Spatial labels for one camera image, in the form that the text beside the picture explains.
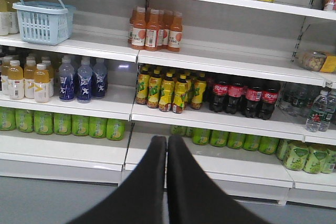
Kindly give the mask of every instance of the plastic basket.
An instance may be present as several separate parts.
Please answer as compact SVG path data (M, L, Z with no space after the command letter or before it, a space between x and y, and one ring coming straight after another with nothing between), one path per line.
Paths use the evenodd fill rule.
M76 8L50 2L14 3L21 39L25 42L54 46L72 34L73 13Z

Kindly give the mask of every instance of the gray floor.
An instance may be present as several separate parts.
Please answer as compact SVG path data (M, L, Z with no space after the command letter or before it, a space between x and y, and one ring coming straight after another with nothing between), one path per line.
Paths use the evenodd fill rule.
M62 224L103 200L115 188L104 185L0 177L0 223ZM274 224L336 223L336 210L239 202ZM164 215L167 223L166 204L164 204Z

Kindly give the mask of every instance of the orange juice bottle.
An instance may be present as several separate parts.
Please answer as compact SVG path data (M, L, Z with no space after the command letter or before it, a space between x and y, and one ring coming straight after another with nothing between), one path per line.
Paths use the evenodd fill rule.
M146 26L145 50L157 51L159 31L160 31L159 10L151 9L151 16Z
M135 17L135 21L133 22L131 47L135 50L143 50L145 45L147 25L145 21L145 8L138 7L136 11L137 15Z
M182 39L182 13L175 12L174 20L170 26L167 49L172 52L179 52Z
M20 100L25 96L23 70L19 60L11 60L8 69L8 95L12 100Z
M36 61L27 60L24 70L25 78L25 97L33 99L34 98L34 73L36 71Z

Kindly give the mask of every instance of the coca-cola bottle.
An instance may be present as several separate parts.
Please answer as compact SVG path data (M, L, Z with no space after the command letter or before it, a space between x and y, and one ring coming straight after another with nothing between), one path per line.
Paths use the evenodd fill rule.
M254 118L257 115L257 105L261 99L263 90L263 81L253 78L250 80L246 90L246 107L244 114L247 118Z
M261 94L261 102L258 108L258 117L263 120L271 118L278 100L280 83L278 81L267 81Z
M212 89L209 108L212 111L223 111L224 99L228 90L228 76L219 74Z
M228 87L228 99L225 103L224 110L226 113L235 114L238 110L240 97L244 92L244 78L241 76L233 76Z

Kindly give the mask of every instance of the store shelf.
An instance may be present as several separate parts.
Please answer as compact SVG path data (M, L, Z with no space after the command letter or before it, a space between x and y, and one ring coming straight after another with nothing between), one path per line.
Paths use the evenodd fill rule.
M133 106L134 92L134 87L109 85L105 98L91 100L90 103L79 103L77 100L62 102L56 95L47 103L37 103L34 99L28 98L11 100L9 96L4 95L0 91L0 104L4 107L18 109L129 120Z
M268 3L256 0L197 0L197 1L241 6L252 9L269 10L271 12L287 13L306 17L336 20L336 13L324 12L322 10L308 9L298 6Z
M84 30L74 30L70 39L56 46L23 42L19 34L0 36L0 45L136 62L138 50L130 48L125 38Z
M325 78L315 72L302 69L289 59L265 55L183 45L179 53L143 50L138 57L139 63L325 86Z

